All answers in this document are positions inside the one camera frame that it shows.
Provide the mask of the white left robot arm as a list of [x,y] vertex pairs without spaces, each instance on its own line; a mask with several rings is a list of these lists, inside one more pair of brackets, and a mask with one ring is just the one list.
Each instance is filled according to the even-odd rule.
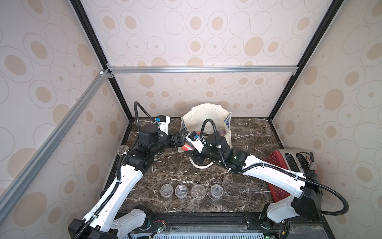
[[83,219],[74,219],[68,231],[73,239],[119,239],[137,228],[148,229],[152,210],[136,206],[130,213],[116,215],[134,186],[153,164],[155,155],[168,148],[182,147],[189,132],[168,133],[169,117],[150,118],[150,124],[136,123],[137,137],[117,162],[116,177],[96,205]]

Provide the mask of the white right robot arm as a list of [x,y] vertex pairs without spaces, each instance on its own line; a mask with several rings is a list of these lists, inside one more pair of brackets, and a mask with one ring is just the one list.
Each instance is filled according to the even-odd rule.
[[[243,150],[231,149],[211,119],[203,122],[199,133],[193,131],[186,139],[195,148],[191,154],[192,159],[209,159],[231,174],[261,179],[289,194],[276,203],[264,206],[259,221],[265,228],[298,216],[315,221],[322,215],[340,216],[349,211],[347,200],[332,188],[321,184],[318,175],[312,170],[306,173],[290,171],[260,160]],[[339,211],[323,211],[321,209],[323,191],[337,197],[342,202],[343,208]]]

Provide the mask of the cream canvas starry night bag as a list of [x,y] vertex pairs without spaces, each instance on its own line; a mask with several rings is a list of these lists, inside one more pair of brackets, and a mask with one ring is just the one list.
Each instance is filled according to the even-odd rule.
[[[201,140],[203,141],[204,145],[212,147],[212,144],[215,140],[213,127],[209,122],[206,123],[205,127],[202,127],[206,119],[211,119],[214,122],[216,131],[219,133],[217,138],[222,140],[221,151],[222,154],[224,154],[227,149],[232,147],[230,129],[231,112],[225,110],[222,106],[205,103],[193,107],[187,114],[182,117],[181,130],[188,132],[195,131],[198,135],[202,134],[203,136],[201,136]],[[213,164],[223,166],[223,164],[220,162],[221,158],[217,152],[216,147],[211,150],[211,163],[206,164],[195,164],[193,162],[191,159],[191,153],[194,149],[195,148],[193,145],[186,141],[184,146],[178,148],[178,152],[182,152],[187,155],[192,165],[199,169],[206,169]]]

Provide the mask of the clear seed jar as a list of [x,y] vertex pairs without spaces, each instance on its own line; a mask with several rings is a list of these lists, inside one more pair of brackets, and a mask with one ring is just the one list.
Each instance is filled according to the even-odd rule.
[[191,194],[195,200],[202,200],[206,196],[206,189],[204,186],[197,184],[192,187]]
[[171,184],[165,184],[160,189],[160,195],[165,199],[171,198],[173,196],[173,193],[174,188]]
[[187,186],[180,184],[175,188],[175,195],[179,199],[185,199],[188,195],[188,188]]
[[211,196],[215,199],[219,199],[223,196],[224,194],[224,189],[221,185],[219,184],[215,184],[215,185],[212,185],[211,188],[210,188],[210,193],[211,193]]

